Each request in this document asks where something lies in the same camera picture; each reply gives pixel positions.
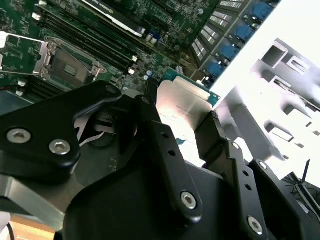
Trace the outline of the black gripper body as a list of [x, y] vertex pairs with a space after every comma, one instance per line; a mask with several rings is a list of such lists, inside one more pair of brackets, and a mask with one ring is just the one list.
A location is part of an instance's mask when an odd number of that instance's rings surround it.
[[261, 210], [240, 210], [232, 187], [219, 175], [188, 165], [203, 204], [190, 224], [173, 210], [159, 171], [128, 166], [86, 187], [72, 200], [62, 240], [266, 240]]

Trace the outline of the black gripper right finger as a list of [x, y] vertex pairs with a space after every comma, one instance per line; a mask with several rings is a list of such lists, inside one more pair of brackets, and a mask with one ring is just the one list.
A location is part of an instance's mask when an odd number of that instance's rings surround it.
[[246, 163], [241, 148], [227, 139], [210, 111], [195, 130], [204, 168], [230, 186], [226, 206], [236, 214], [237, 230], [246, 240], [315, 240], [317, 224], [265, 163]]

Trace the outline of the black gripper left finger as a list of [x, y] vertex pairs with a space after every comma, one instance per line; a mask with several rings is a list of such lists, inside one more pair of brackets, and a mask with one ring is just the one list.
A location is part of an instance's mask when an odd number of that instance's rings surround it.
[[155, 165], [164, 195], [177, 217], [197, 223], [203, 203], [168, 125], [146, 95], [123, 95], [97, 81], [0, 118], [0, 171], [3, 174], [58, 184], [67, 181], [80, 160], [97, 117], [113, 117], [121, 158], [119, 169], [143, 162]]

